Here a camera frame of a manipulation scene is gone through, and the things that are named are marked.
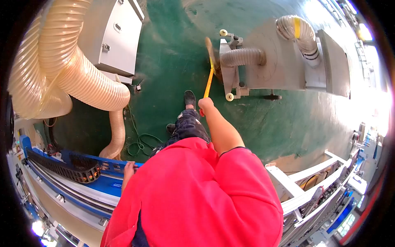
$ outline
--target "dark patterned pants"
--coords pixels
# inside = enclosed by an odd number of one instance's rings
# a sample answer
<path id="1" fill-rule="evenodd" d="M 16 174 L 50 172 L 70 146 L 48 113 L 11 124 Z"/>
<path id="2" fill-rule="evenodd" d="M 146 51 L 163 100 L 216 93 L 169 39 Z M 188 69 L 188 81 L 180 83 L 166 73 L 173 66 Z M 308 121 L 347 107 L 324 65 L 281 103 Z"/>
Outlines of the dark patterned pants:
<path id="1" fill-rule="evenodd" d="M 200 115 L 195 109 L 182 111 L 177 117 L 177 121 L 175 122 L 175 130 L 170 139 L 154 148 L 150 157 L 154 156 L 165 147 L 189 137 L 199 137 L 205 140 L 207 143 L 210 143 L 210 137 L 199 120 Z"/>

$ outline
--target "green cable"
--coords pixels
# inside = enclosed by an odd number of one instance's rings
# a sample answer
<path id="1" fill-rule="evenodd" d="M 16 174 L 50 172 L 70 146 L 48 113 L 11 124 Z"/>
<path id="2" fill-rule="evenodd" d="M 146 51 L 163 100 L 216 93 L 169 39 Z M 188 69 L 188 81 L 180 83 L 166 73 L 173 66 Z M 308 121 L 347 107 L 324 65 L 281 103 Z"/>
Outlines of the green cable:
<path id="1" fill-rule="evenodd" d="M 150 156 L 151 154 L 145 153 L 145 151 L 144 151 L 144 149 L 145 149 L 144 144 L 147 145 L 148 147 L 150 147 L 151 149 L 154 149 L 155 147 L 152 146 L 151 144 L 149 144 L 149 143 L 143 141 L 143 139 L 142 139 L 141 137 L 142 137 L 142 136 L 149 136 L 149 137 L 152 137 L 152 138 L 156 139 L 156 140 L 159 141 L 160 143 L 163 143 L 163 142 L 162 142 L 159 138 L 157 138 L 156 136 L 153 136 L 153 135 L 150 135 L 150 134 L 143 133 L 143 134 L 139 135 L 139 133 L 138 133 L 138 131 L 137 131 L 137 127 L 136 127 L 136 120 L 134 119 L 134 115 L 132 114 L 132 109 L 130 108 L 130 104 L 129 104 L 129 103 L 128 103 L 128 107 L 129 107 L 129 113 L 130 113 L 130 117 L 131 117 L 131 119 L 132 119 L 133 127 L 134 127 L 134 130 L 136 131 L 136 135 L 137 135 L 137 141 L 136 141 L 136 142 L 133 142 L 132 144 L 130 144 L 130 145 L 128 146 L 128 153 L 129 153 L 131 156 L 137 156 L 137 155 L 140 153 L 140 151 L 142 151 L 143 154 L 145 154 L 146 156 Z M 130 150 L 129 150 L 130 147 L 133 146 L 133 145 L 137 145 L 137 147 L 139 148 L 138 151 L 137 151 L 136 153 L 131 153 Z"/>

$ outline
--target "black wheel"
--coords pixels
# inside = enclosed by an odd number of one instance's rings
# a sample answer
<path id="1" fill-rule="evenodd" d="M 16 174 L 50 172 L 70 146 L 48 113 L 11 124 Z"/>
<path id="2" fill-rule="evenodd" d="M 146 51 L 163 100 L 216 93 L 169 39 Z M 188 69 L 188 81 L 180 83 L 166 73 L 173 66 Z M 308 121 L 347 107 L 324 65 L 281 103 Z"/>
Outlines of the black wheel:
<path id="1" fill-rule="evenodd" d="M 265 100 L 281 100 L 281 95 L 273 95 L 273 94 L 271 94 L 271 95 L 265 95 L 265 96 L 263 96 L 263 98 L 265 99 Z"/>

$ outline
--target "green floor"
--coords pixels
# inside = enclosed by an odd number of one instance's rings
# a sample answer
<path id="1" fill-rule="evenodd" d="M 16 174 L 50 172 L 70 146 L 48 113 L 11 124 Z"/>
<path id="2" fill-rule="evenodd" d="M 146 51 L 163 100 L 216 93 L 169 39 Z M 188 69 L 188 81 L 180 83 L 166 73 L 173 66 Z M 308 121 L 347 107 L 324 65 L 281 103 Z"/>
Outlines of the green floor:
<path id="1" fill-rule="evenodd" d="M 145 20 L 134 83 L 142 81 L 142 91 L 131 96 L 130 105 L 139 132 L 162 140 L 169 137 L 166 124 L 173 123 L 183 109 L 183 92 L 190 89 L 197 97 L 203 96 L 210 70 L 205 36 L 218 48 L 218 33 L 222 28 L 245 37 L 264 19 L 287 14 L 310 20 L 314 28 L 338 25 L 316 0 L 148 0 L 139 3 Z M 316 9 L 314 15 L 309 15 L 311 11 L 307 6 L 312 4 Z M 250 91 L 250 97 L 228 102 L 216 78 L 210 91 L 215 106 L 264 164 L 277 160 L 284 163 L 280 164 L 284 169 L 297 170 L 310 166 L 325 149 L 348 158 L 351 134 L 358 124 L 349 115 L 348 99 L 316 91 L 279 91 L 282 100 L 273 102 L 259 98 L 265 94 L 269 91 L 254 90 Z M 144 162 L 147 156 L 132 157 L 126 151 L 136 140 L 131 119 L 126 116 L 126 143 L 121 158 Z M 55 137 L 66 148 L 98 155 L 111 139 L 108 112 L 73 99 L 72 112 L 56 123 Z"/>

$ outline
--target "red shirt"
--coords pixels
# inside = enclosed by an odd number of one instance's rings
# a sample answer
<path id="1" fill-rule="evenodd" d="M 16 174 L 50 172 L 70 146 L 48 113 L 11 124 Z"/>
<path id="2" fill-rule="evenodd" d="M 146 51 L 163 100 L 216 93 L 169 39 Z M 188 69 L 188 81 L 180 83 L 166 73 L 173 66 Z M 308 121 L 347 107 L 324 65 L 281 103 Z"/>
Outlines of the red shirt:
<path id="1" fill-rule="evenodd" d="M 246 148 L 221 156 L 186 138 L 129 180 L 101 246 L 130 246 L 138 215 L 150 246 L 278 246 L 283 211 L 270 178 Z"/>

